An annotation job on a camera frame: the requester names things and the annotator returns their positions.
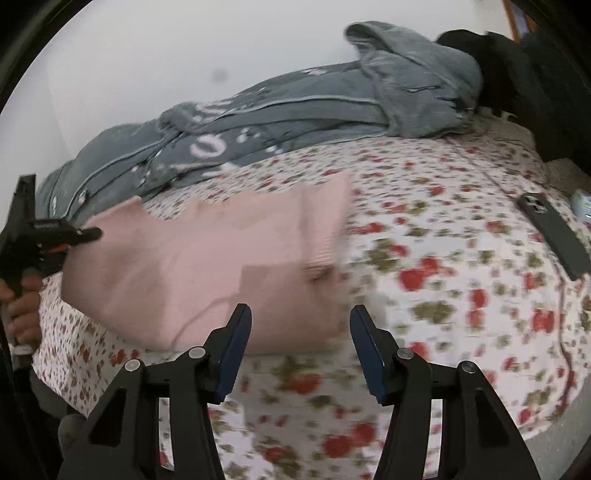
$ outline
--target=smartphone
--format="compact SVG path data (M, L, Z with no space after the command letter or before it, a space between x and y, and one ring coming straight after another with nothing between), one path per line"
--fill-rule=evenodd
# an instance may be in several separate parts
M585 247L543 195L524 193L517 205L542 234L571 280L591 271L591 258Z

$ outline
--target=gray hoodie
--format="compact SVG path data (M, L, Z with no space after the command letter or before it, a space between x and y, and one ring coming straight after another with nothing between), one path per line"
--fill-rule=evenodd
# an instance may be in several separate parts
M147 200L303 147L466 130L482 88L470 55L383 22L352 24L345 36L358 61L287 73L102 132L45 180L37 216L82 225L131 196Z

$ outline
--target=bed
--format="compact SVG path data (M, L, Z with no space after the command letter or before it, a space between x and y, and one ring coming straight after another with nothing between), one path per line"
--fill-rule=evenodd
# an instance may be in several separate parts
M587 247L590 233L547 185L526 129L480 116L469 135L306 148L166 191L145 208L172 218L190 199L280 192L342 170L355 177L343 310L365 304L379 327L431 362L475 361L526 438L541 477L558 479L591 430L584 407L591 395L591 283L568 280L514 199L546 192ZM44 340L34 371L79 412L90 413L126 360L154 364L178 355L133 345L59 295L56 275L43 293ZM161 463L172 469L166 399L160 414ZM431 475L440 417L434 403ZM210 418L227 478L365 479L375 471L390 412L367 391L344 315L334 351L247 356L234 391L210 408Z

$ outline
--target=pink towel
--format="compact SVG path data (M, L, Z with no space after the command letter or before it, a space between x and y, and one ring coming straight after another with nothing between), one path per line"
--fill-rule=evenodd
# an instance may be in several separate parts
M337 245L351 178L286 193L193 202L156 219L135 197L96 217L100 241L72 249L62 299L145 348L185 351L253 312L249 353L329 349L342 320Z

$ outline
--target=finger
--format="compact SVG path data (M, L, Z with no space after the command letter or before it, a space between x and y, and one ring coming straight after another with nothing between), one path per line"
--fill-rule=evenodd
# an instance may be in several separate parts
M37 329L39 327L39 314L37 312L27 313L15 318L8 324L7 330L15 337L23 335L26 331Z
M11 317L18 317L27 313L36 312L41 304L41 296L37 292L27 292L18 300L10 302L8 314Z
M14 292L8 288L6 282L0 278L0 302L11 301L14 298Z
M17 335L19 345L31 345L35 350L41 344L41 328L31 328Z
M22 279L22 288L26 291L41 291L43 290L43 279L37 275L27 275Z

